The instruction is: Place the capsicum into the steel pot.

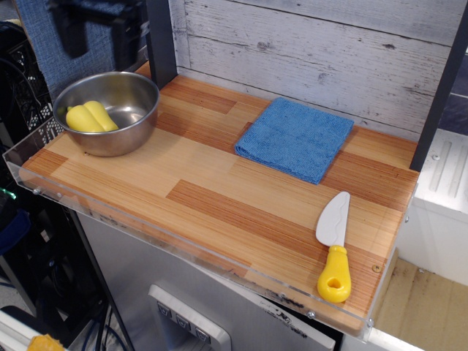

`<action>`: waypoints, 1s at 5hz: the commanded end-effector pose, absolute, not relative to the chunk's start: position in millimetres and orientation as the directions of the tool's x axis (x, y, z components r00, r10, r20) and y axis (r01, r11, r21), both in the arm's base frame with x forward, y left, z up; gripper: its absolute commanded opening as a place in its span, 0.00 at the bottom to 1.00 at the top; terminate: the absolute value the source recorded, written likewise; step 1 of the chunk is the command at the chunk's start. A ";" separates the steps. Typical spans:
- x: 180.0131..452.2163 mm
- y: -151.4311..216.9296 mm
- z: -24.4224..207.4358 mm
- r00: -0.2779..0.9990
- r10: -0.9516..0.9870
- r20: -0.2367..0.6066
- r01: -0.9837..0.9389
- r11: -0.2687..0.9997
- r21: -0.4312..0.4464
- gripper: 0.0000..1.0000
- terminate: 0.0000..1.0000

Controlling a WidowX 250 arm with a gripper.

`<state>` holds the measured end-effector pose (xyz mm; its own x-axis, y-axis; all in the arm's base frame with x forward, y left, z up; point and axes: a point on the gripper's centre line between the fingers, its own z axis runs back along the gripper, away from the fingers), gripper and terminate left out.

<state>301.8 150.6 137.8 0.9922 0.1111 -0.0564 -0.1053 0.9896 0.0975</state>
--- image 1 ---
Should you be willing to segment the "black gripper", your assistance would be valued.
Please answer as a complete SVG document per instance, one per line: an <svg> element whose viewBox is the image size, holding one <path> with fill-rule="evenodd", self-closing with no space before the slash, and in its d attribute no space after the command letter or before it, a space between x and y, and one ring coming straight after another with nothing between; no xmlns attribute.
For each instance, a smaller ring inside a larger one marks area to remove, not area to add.
<svg viewBox="0 0 468 351"><path fill-rule="evenodd" d="M124 71L137 62L141 26L146 22L142 1L48 1L65 53L71 58L88 51L86 23L111 26L115 68Z"/></svg>

